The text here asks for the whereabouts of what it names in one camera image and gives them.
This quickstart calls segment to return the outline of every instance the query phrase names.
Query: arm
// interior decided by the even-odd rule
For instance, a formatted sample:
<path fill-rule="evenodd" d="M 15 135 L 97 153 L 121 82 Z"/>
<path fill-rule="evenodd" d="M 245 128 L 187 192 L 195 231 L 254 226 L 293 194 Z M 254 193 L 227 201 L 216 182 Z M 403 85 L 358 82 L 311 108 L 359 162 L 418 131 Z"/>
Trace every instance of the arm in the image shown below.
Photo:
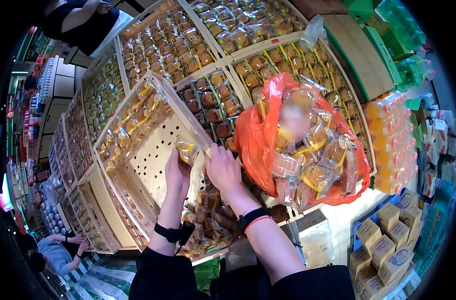
<path fill-rule="evenodd" d="M 77 255 L 75 255 L 75 257 L 73 257 L 73 261 L 72 262 L 69 262 L 67 263 L 66 265 L 62 266 L 60 268 L 60 274 L 63 274 L 63 275 L 60 275 L 60 276 L 64 276 L 66 274 L 68 274 L 69 272 L 73 271 L 74 269 L 76 269 L 80 262 L 81 262 L 81 258 L 80 256 L 83 255 L 83 253 L 85 252 L 86 249 L 88 249 L 90 246 L 90 242 L 88 242 L 88 239 L 85 238 L 85 240 L 80 244 L 80 247 L 78 248 L 78 251 L 76 252 Z"/>
<path fill-rule="evenodd" d="M 211 145 L 212 158 L 205 157 L 208 177 L 218 188 L 237 216 L 244 216 L 260 207 L 241 184 L 241 167 L 233 154 L 224 147 Z M 266 268 L 271 284 L 306 270 L 285 233 L 272 219 L 262 219 L 247 230 L 248 240 Z"/>
<path fill-rule="evenodd" d="M 95 12 L 106 14 L 109 9 L 111 9 L 109 3 L 100 4 L 100 0 L 87 0 L 82 8 L 75 8 L 69 12 L 61 24 L 61 32 L 67 32 L 86 23 Z"/>
<path fill-rule="evenodd" d="M 166 196 L 158 216 L 158 224 L 166 229 L 177 229 L 180 225 L 183 204 L 189 189 L 191 167 L 179 160 L 178 151 L 173 148 L 165 166 Z M 167 256 L 174 256 L 176 244 L 154 233 L 148 248 Z"/>

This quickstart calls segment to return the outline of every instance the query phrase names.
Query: beige cardboard box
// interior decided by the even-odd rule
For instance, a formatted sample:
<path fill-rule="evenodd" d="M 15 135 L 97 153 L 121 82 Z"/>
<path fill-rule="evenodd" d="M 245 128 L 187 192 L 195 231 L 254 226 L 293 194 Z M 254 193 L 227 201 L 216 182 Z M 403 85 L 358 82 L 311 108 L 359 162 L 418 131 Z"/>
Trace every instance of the beige cardboard box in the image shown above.
<path fill-rule="evenodd" d="M 378 211 L 378 225 L 380 225 L 381 232 L 383 233 L 386 233 L 399 219 L 400 209 L 391 203 L 385 204 Z"/>
<path fill-rule="evenodd" d="M 413 252 L 407 245 L 401 246 L 390 258 L 385 260 L 378 271 L 378 276 L 384 285 L 388 285 L 400 274 L 404 274 L 413 258 Z"/>
<path fill-rule="evenodd" d="M 418 199 L 419 195 L 418 193 L 405 189 L 403 194 L 400 196 L 398 201 L 394 204 L 395 207 L 398 207 L 399 209 L 406 209 L 408 207 L 418 207 Z"/>
<path fill-rule="evenodd" d="M 383 261 L 394 253 L 395 247 L 394 242 L 386 234 L 383 234 L 383 236 L 371 246 L 371 265 L 376 271 L 380 269 Z"/>
<path fill-rule="evenodd" d="M 424 222 L 423 221 L 419 221 L 418 228 L 416 229 L 415 234 L 413 235 L 413 239 L 408 238 L 407 245 L 408 245 L 408 249 L 410 249 L 411 251 L 413 251 L 413 249 L 416 246 L 416 242 L 418 241 L 418 237 L 421 234 L 421 230 L 423 229 L 423 225 L 424 225 Z"/>
<path fill-rule="evenodd" d="M 408 241 L 413 239 L 422 214 L 423 210 L 417 207 L 408 207 L 401 211 L 400 220 L 409 227 Z"/>
<path fill-rule="evenodd" d="M 371 263 L 371 255 L 364 247 L 360 247 L 349 256 L 349 273 L 351 275 L 351 282 L 354 282 L 358 272 L 369 266 Z"/>
<path fill-rule="evenodd" d="M 400 220 L 397 220 L 393 227 L 388 230 L 387 235 L 395 243 L 396 250 L 398 250 L 408 241 L 409 227 Z"/>
<path fill-rule="evenodd" d="M 361 296 L 361 289 L 363 288 L 363 285 L 365 284 L 365 282 L 367 282 L 368 280 L 370 280 L 374 277 L 378 277 L 378 274 L 376 274 L 376 271 L 370 265 L 368 267 L 363 268 L 362 270 L 360 270 L 358 272 L 358 275 L 356 275 L 355 284 L 354 284 L 356 298 L 359 298 Z"/>
<path fill-rule="evenodd" d="M 359 238 L 369 255 L 371 255 L 371 246 L 381 238 L 380 227 L 368 218 L 358 227 L 356 236 Z"/>
<path fill-rule="evenodd" d="M 381 293 L 384 291 L 384 285 L 379 276 L 369 279 L 363 285 L 361 289 L 361 299 L 363 300 L 375 300 L 378 299 Z"/>

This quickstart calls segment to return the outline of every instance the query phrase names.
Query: white plastic bag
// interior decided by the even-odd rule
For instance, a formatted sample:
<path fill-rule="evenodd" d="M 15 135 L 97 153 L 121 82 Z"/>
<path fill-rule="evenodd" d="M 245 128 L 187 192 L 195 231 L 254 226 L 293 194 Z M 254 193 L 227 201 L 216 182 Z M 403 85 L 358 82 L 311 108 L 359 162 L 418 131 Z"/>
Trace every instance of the white plastic bag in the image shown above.
<path fill-rule="evenodd" d="M 323 17 L 317 14 L 309 20 L 305 34 L 301 37 L 300 43 L 312 50 L 319 37 L 326 39 L 326 30 L 323 27 Z"/>
<path fill-rule="evenodd" d="M 301 231 L 299 241 L 309 269 L 324 267 L 333 261 L 333 240 L 327 219 Z"/>

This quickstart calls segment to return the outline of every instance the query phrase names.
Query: black wristband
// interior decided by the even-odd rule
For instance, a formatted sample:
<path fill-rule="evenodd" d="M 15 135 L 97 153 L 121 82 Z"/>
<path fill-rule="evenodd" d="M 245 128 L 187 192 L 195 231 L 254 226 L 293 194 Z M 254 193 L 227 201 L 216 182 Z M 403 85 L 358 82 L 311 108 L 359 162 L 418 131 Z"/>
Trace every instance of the black wristband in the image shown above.
<path fill-rule="evenodd" d="M 238 221 L 238 224 L 237 224 L 236 228 L 241 233 L 244 233 L 246 228 L 248 227 L 248 225 L 251 224 L 251 222 L 253 222 L 254 220 L 256 220 L 256 219 L 258 219 L 259 217 L 262 217 L 262 216 L 270 216 L 271 217 L 271 213 L 266 208 L 260 207 L 260 208 L 257 208 L 255 210 L 250 211 L 245 216 L 240 215 L 239 216 L 239 221 Z"/>

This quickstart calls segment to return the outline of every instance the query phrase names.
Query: cardboard box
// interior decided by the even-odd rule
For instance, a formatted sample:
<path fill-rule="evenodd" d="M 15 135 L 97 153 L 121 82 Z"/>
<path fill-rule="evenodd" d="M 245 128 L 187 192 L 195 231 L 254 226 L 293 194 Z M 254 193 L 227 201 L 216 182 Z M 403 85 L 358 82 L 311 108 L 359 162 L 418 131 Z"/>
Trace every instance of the cardboard box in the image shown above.
<path fill-rule="evenodd" d="M 446 153 L 453 157 L 456 157 L 456 137 L 448 137 L 448 149 L 446 150 Z"/>
<path fill-rule="evenodd" d="M 435 169 L 428 169 L 425 172 L 425 181 L 423 184 L 423 195 L 425 195 L 429 198 L 431 198 L 434 195 L 437 178 L 438 178 L 438 173 L 436 172 Z"/>
<path fill-rule="evenodd" d="M 436 143 L 434 142 L 433 144 L 425 144 L 425 149 L 426 149 L 426 157 L 428 159 L 428 162 L 437 165 L 438 160 L 440 159 L 440 153 L 438 152 L 438 147 Z"/>
<path fill-rule="evenodd" d="M 384 285 L 379 276 L 369 279 L 361 289 L 361 299 L 374 300 L 384 291 Z"/>
<path fill-rule="evenodd" d="M 398 220 L 396 223 L 388 229 L 386 233 L 396 245 L 396 250 L 401 248 L 408 241 L 409 227 L 406 226 L 402 221 Z"/>
<path fill-rule="evenodd" d="M 371 246 L 381 238 L 381 230 L 375 222 L 368 218 L 358 227 L 356 230 L 356 236 L 371 256 Z"/>
<path fill-rule="evenodd" d="M 383 234 L 383 236 L 371 246 L 371 252 L 373 253 L 371 255 L 371 265 L 373 268 L 378 271 L 381 264 L 390 257 L 394 251 L 395 244 L 386 234 Z"/>
<path fill-rule="evenodd" d="M 400 210 L 406 209 L 408 207 L 418 207 L 418 200 L 418 193 L 409 189 L 405 189 L 394 206 L 398 207 Z"/>
<path fill-rule="evenodd" d="M 409 235 L 407 241 L 412 241 L 418 228 L 419 221 L 421 221 L 421 215 L 423 210 L 418 207 L 408 207 L 401 211 L 400 220 L 409 227 Z"/>
<path fill-rule="evenodd" d="M 438 152 L 446 154 L 448 149 L 448 125 L 440 119 L 435 119 L 435 141 Z"/>
<path fill-rule="evenodd" d="M 411 251 L 413 251 L 413 249 L 416 246 L 416 243 L 417 243 L 418 238 L 419 238 L 419 236 L 421 234 L 421 231 L 423 230 L 423 225 L 424 224 L 425 223 L 424 223 L 423 220 L 419 221 L 418 227 L 416 228 L 415 234 L 413 235 L 412 239 L 410 239 L 411 237 L 408 238 L 407 246 L 408 246 L 408 249 L 410 249 Z"/>
<path fill-rule="evenodd" d="M 364 247 L 352 252 L 349 256 L 349 273 L 351 281 L 354 282 L 358 273 L 369 266 L 371 263 L 371 255 Z"/>
<path fill-rule="evenodd" d="M 361 289 L 363 285 L 370 279 L 378 277 L 378 274 L 373 269 L 372 266 L 365 267 L 358 272 L 355 279 L 355 298 L 358 298 L 361 295 Z"/>
<path fill-rule="evenodd" d="M 385 260 L 378 271 L 378 276 L 384 285 L 388 285 L 400 274 L 404 274 L 413 258 L 413 252 L 407 245 L 403 245 L 390 258 Z"/>
<path fill-rule="evenodd" d="M 394 88 L 383 60 L 353 18 L 331 14 L 323 16 L 323 23 L 333 45 L 331 50 L 345 69 L 360 103 Z"/>
<path fill-rule="evenodd" d="M 391 203 L 385 204 L 378 211 L 378 224 L 380 225 L 381 231 L 386 233 L 396 221 L 400 219 L 400 209 L 395 207 Z"/>

